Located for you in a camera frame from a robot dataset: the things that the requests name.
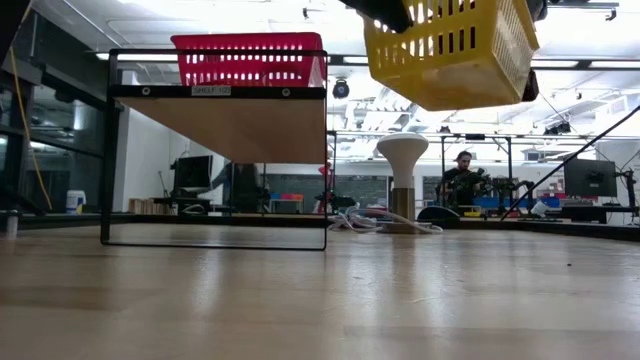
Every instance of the security camera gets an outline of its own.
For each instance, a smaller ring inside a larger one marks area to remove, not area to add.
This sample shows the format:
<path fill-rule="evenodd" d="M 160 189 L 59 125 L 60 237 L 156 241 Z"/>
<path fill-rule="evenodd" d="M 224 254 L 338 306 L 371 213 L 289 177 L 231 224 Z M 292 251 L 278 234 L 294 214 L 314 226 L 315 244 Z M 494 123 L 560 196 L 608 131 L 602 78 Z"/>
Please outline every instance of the security camera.
<path fill-rule="evenodd" d="M 345 99 L 349 96 L 349 85 L 347 85 L 347 80 L 338 79 L 336 80 L 336 84 L 333 86 L 333 97 L 336 99 Z"/>

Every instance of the red object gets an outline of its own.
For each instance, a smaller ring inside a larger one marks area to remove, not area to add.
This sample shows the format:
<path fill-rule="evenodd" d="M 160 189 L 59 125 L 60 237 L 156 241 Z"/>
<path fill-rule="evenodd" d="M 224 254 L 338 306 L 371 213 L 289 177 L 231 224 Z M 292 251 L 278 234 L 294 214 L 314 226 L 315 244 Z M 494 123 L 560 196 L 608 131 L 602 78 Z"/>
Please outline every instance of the red object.
<path fill-rule="evenodd" d="M 180 50 L 322 50 L 316 33 L 176 35 Z M 322 86 L 323 56 L 179 55 L 184 86 Z"/>

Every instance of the shelf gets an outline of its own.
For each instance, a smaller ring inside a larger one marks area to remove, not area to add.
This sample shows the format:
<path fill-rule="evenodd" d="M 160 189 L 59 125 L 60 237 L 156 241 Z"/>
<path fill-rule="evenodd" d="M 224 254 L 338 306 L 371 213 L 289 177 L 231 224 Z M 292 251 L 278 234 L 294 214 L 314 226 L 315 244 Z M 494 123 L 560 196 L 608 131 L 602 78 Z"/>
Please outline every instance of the shelf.
<path fill-rule="evenodd" d="M 326 161 L 326 90 L 128 86 L 110 96 L 236 163 Z"/>

